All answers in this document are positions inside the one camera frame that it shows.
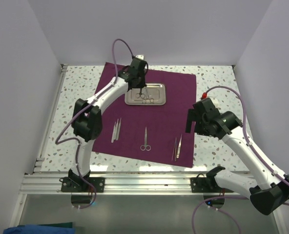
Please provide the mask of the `steel hemostat clamp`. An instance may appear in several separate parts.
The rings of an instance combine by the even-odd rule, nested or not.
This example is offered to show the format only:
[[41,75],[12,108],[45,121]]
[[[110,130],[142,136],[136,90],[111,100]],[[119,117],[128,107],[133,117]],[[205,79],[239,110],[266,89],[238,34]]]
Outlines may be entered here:
[[142,92],[142,88],[139,89],[139,91],[136,93],[136,98],[145,98],[145,94]]

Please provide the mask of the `steel instrument tray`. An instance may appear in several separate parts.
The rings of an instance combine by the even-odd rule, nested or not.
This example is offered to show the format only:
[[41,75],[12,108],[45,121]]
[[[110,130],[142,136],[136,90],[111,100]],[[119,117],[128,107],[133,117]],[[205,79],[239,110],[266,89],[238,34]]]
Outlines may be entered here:
[[139,89],[129,90],[124,97],[124,101],[127,105],[138,105],[138,106],[161,106],[166,103],[166,89],[162,83],[148,83],[146,85],[148,93],[154,98],[154,103],[142,103],[141,98],[136,98],[136,93]]

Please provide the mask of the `broad steel tweezers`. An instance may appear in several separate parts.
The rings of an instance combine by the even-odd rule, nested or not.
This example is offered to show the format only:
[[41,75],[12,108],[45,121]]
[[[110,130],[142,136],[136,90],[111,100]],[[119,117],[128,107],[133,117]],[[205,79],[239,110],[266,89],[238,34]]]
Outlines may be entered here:
[[179,143],[176,147],[176,160],[180,157],[181,145],[182,145],[182,136],[180,137]]

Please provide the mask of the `purple cloth wrap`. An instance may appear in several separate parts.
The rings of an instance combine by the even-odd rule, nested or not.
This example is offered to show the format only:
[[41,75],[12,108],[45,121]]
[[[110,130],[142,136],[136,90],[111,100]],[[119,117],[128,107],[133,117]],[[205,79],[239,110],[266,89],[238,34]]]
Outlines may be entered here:
[[[103,129],[93,151],[155,163],[191,168],[194,134],[185,133],[187,111],[196,101],[196,76],[192,74],[149,70],[146,83],[162,83],[166,103],[162,106],[127,105],[124,96],[117,98],[102,114]],[[111,143],[115,121],[122,119],[119,139]],[[150,151],[141,151],[145,127]],[[172,161],[175,138],[182,136],[180,157]]]

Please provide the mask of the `steel scissors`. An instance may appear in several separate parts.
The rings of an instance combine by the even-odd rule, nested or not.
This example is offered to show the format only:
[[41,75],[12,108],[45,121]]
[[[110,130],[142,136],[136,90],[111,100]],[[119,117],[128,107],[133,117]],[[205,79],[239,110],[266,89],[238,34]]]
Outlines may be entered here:
[[151,146],[148,145],[147,142],[147,127],[145,127],[145,131],[144,131],[144,143],[143,145],[140,146],[141,151],[150,151],[151,150]]

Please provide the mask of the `long steel forceps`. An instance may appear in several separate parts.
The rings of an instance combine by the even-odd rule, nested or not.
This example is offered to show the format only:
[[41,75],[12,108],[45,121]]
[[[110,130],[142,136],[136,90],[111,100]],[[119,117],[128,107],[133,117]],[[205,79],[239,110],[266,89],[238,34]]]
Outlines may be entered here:
[[177,138],[175,138],[175,142],[174,142],[174,147],[173,147],[173,152],[172,152],[172,161],[176,161],[176,154],[177,154]]

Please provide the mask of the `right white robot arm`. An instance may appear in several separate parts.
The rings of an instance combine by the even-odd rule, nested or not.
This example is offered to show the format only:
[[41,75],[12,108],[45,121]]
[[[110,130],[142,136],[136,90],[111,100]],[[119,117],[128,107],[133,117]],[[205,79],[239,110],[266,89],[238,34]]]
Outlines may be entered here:
[[289,200],[289,174],[273,164],[253,140],[245,138],[244,126],[233,112],[221,114],[210,98],[200,100],[188,110],[186,133],[190,131],[221,140],[253,175],[250,179],[217,166],[205,177],[196,176],[190,180],[193,192],[227,189],[249,199],[264,215],[271,214]]

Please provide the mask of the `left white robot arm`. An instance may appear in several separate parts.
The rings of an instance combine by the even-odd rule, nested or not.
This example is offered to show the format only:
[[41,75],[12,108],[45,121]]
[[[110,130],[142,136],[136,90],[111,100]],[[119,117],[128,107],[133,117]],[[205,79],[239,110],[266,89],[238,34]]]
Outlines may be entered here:
[[75,103],[72,128],[73,134],[81,137],[84,143],[79,143],[76,149],[75,166],[68,172],[71,184],[80,192],[91,191],[90,155],[94,141],[103,129],[102,114],[120,96],[134,88],[146,87],[145,76],[148,63],[143,55],[132,58],[129,66],[118,71],[118,75],[87,100],[79,99]]

